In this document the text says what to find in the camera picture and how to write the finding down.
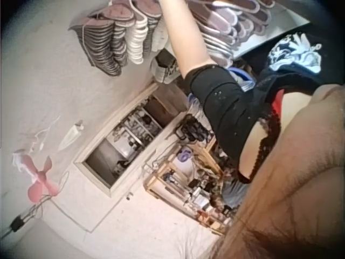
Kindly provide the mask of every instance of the white wall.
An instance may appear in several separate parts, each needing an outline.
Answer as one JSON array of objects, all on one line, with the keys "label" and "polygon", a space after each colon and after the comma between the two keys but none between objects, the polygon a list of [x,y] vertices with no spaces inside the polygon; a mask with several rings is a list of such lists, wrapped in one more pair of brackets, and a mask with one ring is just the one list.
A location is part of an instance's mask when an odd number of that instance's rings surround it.
[{"label": "white wall", "polygon": [[[70,172],[62,193],[45,205],[44,221],[72,246],[97,259],[176,259],[182,258],[181,249],[188,244],[199,254],[215,236],[148,195],[143,179],[133,181],[135,186],[128,189],[134,194],[130,201],[109,198],[71,165],[99,124],[149,80],[149,60],[141,66],[129,65],[119,78],[90,67],[75,34],[67,31],[76,14],[104,1],[32,1],[4,34],[1,227],[30,205],[26,196],[30,179],[12,167],[11,153],[30,147],[32,136],[60,115],[44,149],[33,156],[39,166],[52,156],[49,177],[55,180],[65,169]],[[82,137],[57,153],[65,133],[80,119],[85,124]],[[28,229],[5,242],[13,245]]]},{"label": "white wall", "polygon": [[76,249],[46,223],[38,221],[19,243],[8,251],[10,259],[93,259]]}]

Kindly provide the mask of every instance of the pink fan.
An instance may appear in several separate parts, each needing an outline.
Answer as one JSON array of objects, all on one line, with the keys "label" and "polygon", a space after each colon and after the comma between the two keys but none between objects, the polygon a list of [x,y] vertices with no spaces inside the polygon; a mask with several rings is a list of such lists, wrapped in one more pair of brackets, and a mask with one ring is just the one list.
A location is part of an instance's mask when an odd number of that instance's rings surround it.
[{"label": "pink fan", "polygon": [[32,177],[32,186],[27,191],[30,201],[37,203],[42,197],[43,186],[48,190],[51,196],[59,194],[59,187],[55,183],[51,183],[47,180],[47,172],[52,168],[52,160],[48,156],[45,160],[42,171],[39,171],[33,164],[32,158],[29,155],[22,155],[21,161],[23,166],[26,167],[28,173]]}]

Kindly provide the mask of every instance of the skin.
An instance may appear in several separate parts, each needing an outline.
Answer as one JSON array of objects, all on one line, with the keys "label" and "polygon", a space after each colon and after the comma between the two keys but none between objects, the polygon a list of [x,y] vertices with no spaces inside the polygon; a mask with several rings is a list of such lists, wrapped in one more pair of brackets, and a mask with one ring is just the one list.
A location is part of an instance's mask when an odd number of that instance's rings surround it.
[{"label": "skin", "polygon": [[[215,64],[185,1],[160,0],[160,5],[182,76]],[[294,229],[307,239],[317,234],[320,242],[342,233],[344,107],[345,90],[338,85],[321,86],[312,97],[284,95],[277,144],[251,183],[217,258],[248,258],[243,241],[248,227],[272,233],[277,227]],[[240,157],[247,178],[264,137],[257,123]]]}]

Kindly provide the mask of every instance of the person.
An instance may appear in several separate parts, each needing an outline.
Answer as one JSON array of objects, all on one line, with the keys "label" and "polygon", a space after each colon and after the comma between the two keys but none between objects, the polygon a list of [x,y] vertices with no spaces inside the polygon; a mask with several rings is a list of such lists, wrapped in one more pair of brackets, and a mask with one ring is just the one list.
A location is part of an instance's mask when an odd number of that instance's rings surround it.
[{"label": "person", "polygon": [[322,76],[343,76],[339,57],[328,55],[332,43],[302,32],[284,37],[243,92],[210,58],[185,0],[159,3],[182,77],[251,183],[209,258],[343,256],[344,77]]}]

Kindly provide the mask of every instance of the red strap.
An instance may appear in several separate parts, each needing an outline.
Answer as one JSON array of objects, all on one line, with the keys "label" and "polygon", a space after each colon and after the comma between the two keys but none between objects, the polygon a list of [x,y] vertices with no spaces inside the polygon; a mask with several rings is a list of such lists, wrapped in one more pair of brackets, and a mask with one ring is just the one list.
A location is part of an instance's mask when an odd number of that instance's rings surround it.
[{"label": "red strap", "polygon": [[283,96],[284,96],[284,89],[279,90],[272,103],[272,107],[275,110],[275,112],[278,114],[279,118],[281,118],[281,104],[282,104]]}]

